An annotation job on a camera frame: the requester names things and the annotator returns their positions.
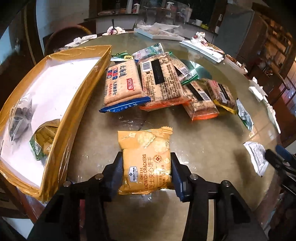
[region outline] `blue package seal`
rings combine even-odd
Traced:
[[[121,103],[118,103],[118,104],[115,104],[115,105],[111,105],[111,106],[107,106],[107,107],[104,107],[102,109],[100,109],[99,111],[101,113],[106,113],[106,112],[120,112],[122,110],[125,110],[127,108],[130,108],[130,107],[133,107],[133,106],[136,106],[136,105],[139,105],[139,104],[144,104],[144,103],[147,103],[147,102],[150,102],[151,99],[149,96],[145,96],[145,97],[141,97],[141,98],[135,98],[135,99],[132,99],[132,100],[127,100],[127,101],[124,101],[124,102],[121,102]]]

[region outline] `metal screw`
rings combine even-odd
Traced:
[[[98,173],[97,175],[94,176],[94,178],[97,180],[101,180],[101,179],[103,179],[103,177],[104,177],[104,175],[101,173]]]
[[[70,181],[65,181],[64,183],[63,183],[63,186],[64,187],[69,187],[71,185],[71,182]]]
[[[192,180],[197,180],[198,179],[198,175],[197,174],[191,174],[189,177]]]
[[[230,181],[224,180],[222,183],[223,183],[223,185],[226,186],[226,187],[230,187],[230,186],[231,186]]]

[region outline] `glass tabletop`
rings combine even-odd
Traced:
[[[169,126],[173,128],[170,151],[180,163],[189,167],[207,181],[220,183],[229,180],[254,210],[268,190],[274,169],[268,166],[259,177],[252,166],[249,153],[243,146],[246,141],[261,143],[265,149],[274,149],[279,142],[276,127],[269,120],[267,108],[248,90],[249,80],[227,63],[213,63],[198,51],[178,41],[153,40],[137,33],[102,36],[83,46],[112,45],[112,54],[122,51],[134,53],[161,42],[165,51],[179,59],[194,61],[205,67],[213,80],[229,87],[234,98],[239,98],[254,122],[250,132],[238,115],[220,112],[210,120],[191,121],[182,105],[151,112],[138,107],[119,113],[99,113],[103,106],[104,83],[102,78],[88,103],[69,159],[67,177],[73,182],[88,180],[113,162],[120,151],[118,130],[146,130]],[[181,203],[174,190],[162,189],[149,195],[117,196],[106,204],[106,215],[111,238],[127,240],[181,240],[189,203]],[[213,209],[209,213],[208,240],[213,239]]]

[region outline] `open box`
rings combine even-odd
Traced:
[[[110,64],[111,45],[73,48],[42,59],[21,80],[0,112],[0,173],[23,193],[48,201],[65,181],[74,138],[92,91]],[[30,128],[9,139],[9,113],[32,95]],[[34,157],[28,138],[39,125],[60,119],[45,166]]]

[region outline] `floor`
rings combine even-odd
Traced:
[[[33,223],[30,219],[17,219],[17,218],[5,218],[16,231],[18,231],[23,237],[28,238],[28,235],[33,227]]]

